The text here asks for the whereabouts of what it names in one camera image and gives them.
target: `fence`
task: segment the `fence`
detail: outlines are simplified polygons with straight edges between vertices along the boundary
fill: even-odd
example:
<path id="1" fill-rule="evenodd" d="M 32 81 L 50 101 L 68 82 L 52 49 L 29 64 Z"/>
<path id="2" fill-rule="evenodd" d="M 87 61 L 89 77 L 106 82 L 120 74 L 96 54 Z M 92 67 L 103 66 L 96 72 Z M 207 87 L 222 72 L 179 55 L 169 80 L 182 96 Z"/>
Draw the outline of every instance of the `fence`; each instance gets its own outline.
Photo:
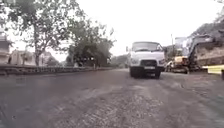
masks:
<path id="1" fill-rule="evenodd" d="M 16 66 L 0 65 L 0 75 L 32 75 L 32 74 L 55 74 L 72 73 L 85 71 L 109 70 L 110 67 L 92 68 L 92 67 L 37 67 L 37 66 Z"/>

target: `truck windshield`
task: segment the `truck windshield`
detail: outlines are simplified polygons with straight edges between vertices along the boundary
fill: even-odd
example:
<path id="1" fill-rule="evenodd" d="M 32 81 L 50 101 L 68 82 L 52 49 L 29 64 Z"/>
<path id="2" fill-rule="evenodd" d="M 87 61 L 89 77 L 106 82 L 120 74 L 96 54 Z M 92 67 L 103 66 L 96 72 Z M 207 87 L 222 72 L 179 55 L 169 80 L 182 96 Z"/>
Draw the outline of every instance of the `truck windshield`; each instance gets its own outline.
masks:
<path id="1" fill-rule="evenodd" d="M 162 51 L 162 47 L 153 42 L 136 42 L 133 44 L 132 51 Z"/>

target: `truck side mirror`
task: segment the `truck side mirror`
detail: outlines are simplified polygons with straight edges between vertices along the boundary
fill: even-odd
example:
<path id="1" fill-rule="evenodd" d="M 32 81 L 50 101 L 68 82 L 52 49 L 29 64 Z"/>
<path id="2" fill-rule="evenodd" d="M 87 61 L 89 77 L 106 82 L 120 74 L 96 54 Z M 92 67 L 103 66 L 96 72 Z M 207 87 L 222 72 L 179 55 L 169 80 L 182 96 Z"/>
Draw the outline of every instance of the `truck side mirror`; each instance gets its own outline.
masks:
<path id="1" fill-rule="evenodd" d="M 164 48 L 163 48 L 163 51 L 164 51 L 164 52 L 167 52 L 168 50 L 167 50 L 167 48 L 166 48 L 166 47 L 164 47 Z"/>

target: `white truck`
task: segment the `white truck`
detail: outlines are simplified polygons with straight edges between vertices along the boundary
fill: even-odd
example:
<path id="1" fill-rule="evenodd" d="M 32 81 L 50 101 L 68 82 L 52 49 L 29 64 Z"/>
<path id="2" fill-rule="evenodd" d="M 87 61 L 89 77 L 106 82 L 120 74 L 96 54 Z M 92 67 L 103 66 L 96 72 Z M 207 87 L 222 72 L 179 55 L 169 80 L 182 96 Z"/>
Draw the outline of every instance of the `white truck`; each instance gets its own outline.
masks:
<path id="1" fill-rule="evenodd" d="M 165 53 L 159 43 L 134 42 L 128 51 L 128 66 L 131 77 L 155 74 L 155 78 L 160 78 L 161 72 L 165 69 Z"/>

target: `guardrail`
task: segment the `guardrail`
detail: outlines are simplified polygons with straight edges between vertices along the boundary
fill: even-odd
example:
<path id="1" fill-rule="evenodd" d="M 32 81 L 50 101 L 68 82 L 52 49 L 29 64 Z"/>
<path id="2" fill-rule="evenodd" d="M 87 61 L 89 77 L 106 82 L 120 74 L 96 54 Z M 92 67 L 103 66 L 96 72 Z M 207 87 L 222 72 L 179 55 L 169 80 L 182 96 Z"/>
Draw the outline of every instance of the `guardrail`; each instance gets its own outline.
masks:
<path id="1" fill-rule="evenodd" d="M 224 65 L 213 65 L 213 66 L 204 66 L 204 69 L 207 69 L 209 74 L 218 74 L 221 75 L 224 80 Z"/>
<path id="2" fill-rule="evenodd" d="M 92 68 L 92 67 L 37 67 L 37 66 L 17 66 L 17 65 L 0 65 L 0 75 L 33 75 L 33 74 L 55 74 L 55 73 L 72 73 L 84 71 L 109 70 L 112 68 Z"/>

